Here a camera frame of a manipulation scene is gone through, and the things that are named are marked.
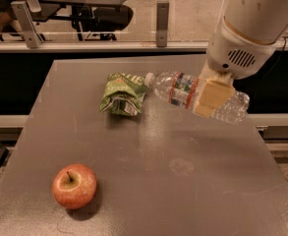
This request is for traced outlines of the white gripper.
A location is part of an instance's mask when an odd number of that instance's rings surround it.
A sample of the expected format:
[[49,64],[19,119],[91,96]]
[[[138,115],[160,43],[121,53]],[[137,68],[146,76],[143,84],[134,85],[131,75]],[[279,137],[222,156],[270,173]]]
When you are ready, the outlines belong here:
[[209,41],[192,112],[210,117],[235,93],[233,78],[255,74],[273,54],[276,40],[276,31],[266,26],[223,17]]

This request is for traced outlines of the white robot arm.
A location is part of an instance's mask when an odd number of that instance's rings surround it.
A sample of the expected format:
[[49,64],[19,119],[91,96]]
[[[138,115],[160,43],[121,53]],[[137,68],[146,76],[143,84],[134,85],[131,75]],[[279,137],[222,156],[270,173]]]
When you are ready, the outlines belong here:
[[211,36],[193,112],[211,116],[255,74],[288,28],[288,0],[231,0]]

